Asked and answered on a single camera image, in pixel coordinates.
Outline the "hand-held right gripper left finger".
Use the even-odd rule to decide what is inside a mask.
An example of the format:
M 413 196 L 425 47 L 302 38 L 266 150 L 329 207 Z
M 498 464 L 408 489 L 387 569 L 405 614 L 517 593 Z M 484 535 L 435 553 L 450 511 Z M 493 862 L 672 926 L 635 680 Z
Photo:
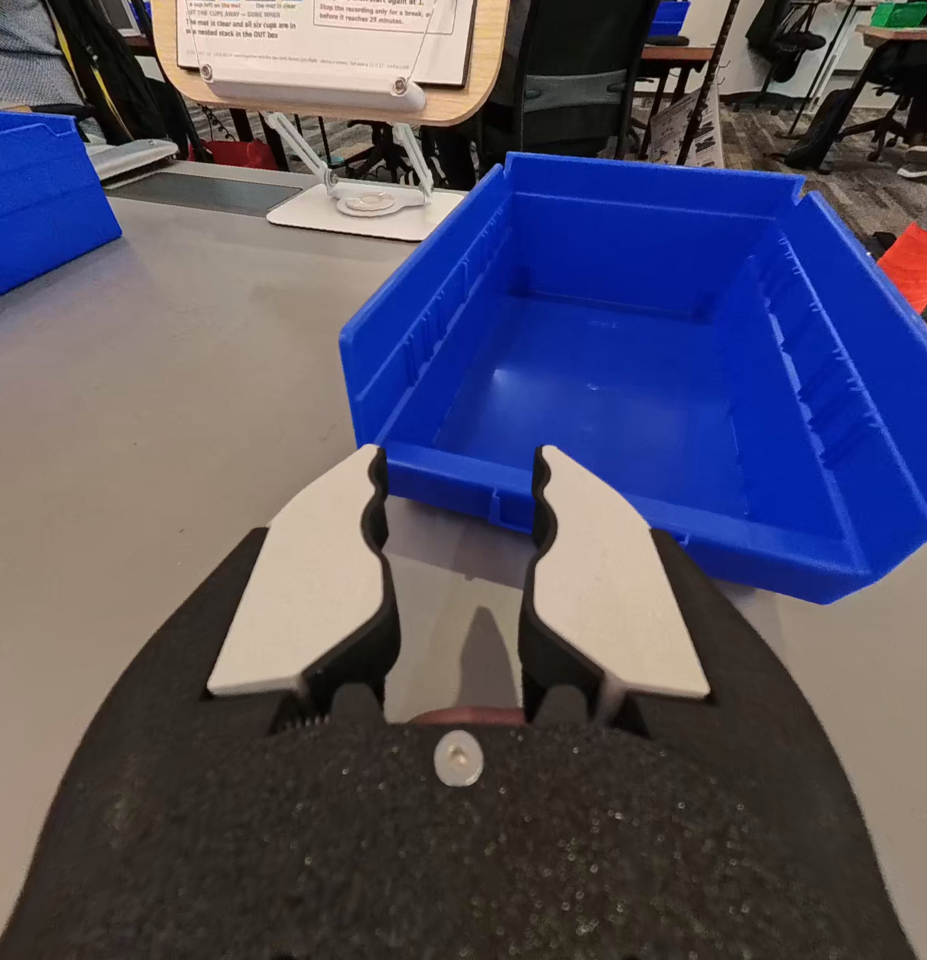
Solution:
M 213 699 L 278 694 L 308 721 L 384 721 L 401 647 L 388 492 L 385 450 L 368 443 L 272 518 L 207 679 Z

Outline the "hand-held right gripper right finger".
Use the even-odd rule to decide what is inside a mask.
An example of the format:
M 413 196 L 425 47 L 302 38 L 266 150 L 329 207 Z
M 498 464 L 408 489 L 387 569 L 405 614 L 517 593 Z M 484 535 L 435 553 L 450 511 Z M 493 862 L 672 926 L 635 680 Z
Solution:
M 608 723 L 634 695 L 706 702 L 710 682 L 662 556 L 673 539 L 553 444 L 534 452 L 531 496 L 518 624 L 528 720 L 557 689 Z

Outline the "red bag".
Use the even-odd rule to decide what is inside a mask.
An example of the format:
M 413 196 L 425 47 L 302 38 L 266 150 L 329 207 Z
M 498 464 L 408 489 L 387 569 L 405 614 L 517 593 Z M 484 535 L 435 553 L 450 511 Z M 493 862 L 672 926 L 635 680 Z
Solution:
M 270 145 L 259 139 L 251 141 L 200 140 L 202 159 L 189 147 L 190 162 L 208 162 L 216 165 L 240 167 L 265 171 L 285 170 L 280 166 Z

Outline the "orange traffic cone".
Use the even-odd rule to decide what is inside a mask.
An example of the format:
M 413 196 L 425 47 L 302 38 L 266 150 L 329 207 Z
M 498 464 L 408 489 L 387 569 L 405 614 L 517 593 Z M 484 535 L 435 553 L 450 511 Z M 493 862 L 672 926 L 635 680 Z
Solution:
M 927 206 L 891 246 L 877 265 L 918 314 L 927 307 Z

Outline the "printed black white leaflet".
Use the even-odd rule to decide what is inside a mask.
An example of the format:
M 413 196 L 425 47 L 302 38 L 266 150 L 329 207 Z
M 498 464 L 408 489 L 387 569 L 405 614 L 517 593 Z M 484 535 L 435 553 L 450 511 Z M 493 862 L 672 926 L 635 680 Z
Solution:
M 700 92 L 695 90 L 685 95 L 673 105 L 659 111 L 649 121 L 648 162 L 664 165 L 677 164 L 699 94 Z M 725 168 L 717 88 L 710 90 L 701 109 L 695 136 L 684 164 L 703 169 Z

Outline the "silver closed laptop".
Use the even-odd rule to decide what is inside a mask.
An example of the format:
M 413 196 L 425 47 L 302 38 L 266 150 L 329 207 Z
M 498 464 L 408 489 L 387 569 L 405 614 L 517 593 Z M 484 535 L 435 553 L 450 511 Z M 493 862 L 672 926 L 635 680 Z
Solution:
M 165 162 L 176 160 L 178 145 L 165 139 L 139 139 L 121 145 L 84 144 L 87 156 L 103 186 L 122 182 Z

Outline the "black backpack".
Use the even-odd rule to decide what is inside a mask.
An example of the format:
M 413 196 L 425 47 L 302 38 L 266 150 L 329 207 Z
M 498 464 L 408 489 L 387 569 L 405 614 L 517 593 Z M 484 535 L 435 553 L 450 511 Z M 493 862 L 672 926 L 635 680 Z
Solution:
M 819 170 L 845 125 L 855 99 L 852 88 L 830 91 L 819 104 L 809 126 L 783 154 L 780 162 L 797 171 Z

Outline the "black office chair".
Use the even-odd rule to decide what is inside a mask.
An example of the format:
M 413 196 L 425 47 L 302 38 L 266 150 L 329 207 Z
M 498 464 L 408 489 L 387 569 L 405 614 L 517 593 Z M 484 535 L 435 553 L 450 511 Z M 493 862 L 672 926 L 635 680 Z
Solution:
M 477 120 L 481 174 L 510 153 L 622 160 L 657 1 L 530 2 L 505 102 Z
M 826 38 L 812 30 L 822 1 L 764 1 L 745 32 L 748 50 L 768 64 L 765 85 L 786 83 L 804 54 L 821 49 Z

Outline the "instruction sheet on board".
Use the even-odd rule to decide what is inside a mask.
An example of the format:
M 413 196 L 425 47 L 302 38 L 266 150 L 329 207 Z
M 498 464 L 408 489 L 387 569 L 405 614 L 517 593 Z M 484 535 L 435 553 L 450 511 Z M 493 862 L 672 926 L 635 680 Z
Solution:
M 477 113 L 493 91 L 502 64 L 509 2 L 480 1 L 474 10 L 474 30 L 470 45 L 466 83 L 462 88 L 428 87 L 424 91 L 425 107 L 416 113 L 386 115 L 380 110 L 344 110 L 317 105 L 266 104 L 256 106 L 247 101 L 227 102 L 214 94 L 198 70 L 179 63 L 178 3 L 154 1 L 153 44 L 155 54 L 167 81 L 183 96 L 213 109 L 234 109 L 252 113 L 320 115 L 337 119 L 358 119 L 394 124 L 407 122 L 414 126 L 445 128 L 459 124 Z

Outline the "wooden table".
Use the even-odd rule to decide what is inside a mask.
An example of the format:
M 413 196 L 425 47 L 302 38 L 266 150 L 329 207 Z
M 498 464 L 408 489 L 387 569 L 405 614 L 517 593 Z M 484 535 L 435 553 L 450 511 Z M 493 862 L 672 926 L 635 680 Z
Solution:
M 865 26 L 859 31 L 872 50 L 865 82 L 877 95 L 893 94 L 906 102 L 902 138 L 908 147 L 927 147 L 927 27 Z
M 707 68 L 717 48 L 715 45 L 662 45 L 647 42 L 641 55 L 638 79 L 657 81 L 657 92 L 662 94 L 671 72 L 676 71 L 676 81 L 671 91 L 672 101 L 686 94 L 692 73 Z

